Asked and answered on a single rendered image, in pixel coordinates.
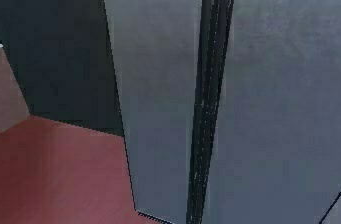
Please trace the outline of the grey fridge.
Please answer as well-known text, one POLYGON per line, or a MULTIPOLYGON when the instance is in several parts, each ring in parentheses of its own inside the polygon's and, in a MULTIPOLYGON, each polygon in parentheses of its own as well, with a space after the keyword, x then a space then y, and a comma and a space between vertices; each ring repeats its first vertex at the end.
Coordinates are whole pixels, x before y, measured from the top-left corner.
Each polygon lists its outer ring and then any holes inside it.
MULTIPOLYGON (((186 224, 202 0, 105 0, 136 210, 186 224)), ((202 224, 341 223, 341 0, 235 0, 202 224)))

